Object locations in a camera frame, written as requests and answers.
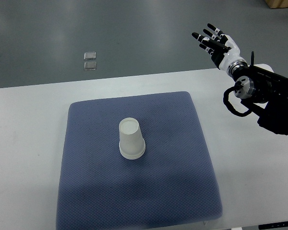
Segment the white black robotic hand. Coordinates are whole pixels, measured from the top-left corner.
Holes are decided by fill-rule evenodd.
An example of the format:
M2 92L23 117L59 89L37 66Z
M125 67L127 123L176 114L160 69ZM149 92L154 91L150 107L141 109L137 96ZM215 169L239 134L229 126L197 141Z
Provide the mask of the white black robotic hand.
M207 27L203 29L204 35L193 32L192 37L210 55L219 70L232 75L235 69L247 66L246 60L240 56L239 47L228 34L210 23Z

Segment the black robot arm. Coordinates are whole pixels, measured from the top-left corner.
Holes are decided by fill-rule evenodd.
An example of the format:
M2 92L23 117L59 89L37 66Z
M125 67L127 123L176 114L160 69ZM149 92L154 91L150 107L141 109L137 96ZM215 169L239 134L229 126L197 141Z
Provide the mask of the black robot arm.
M288 78L242 62L230 70L235 81L223 95L223 103L236 116L256 114L258 125L275 134L288 136ZM229 94L240 99L248 110L238 112L229 102Z

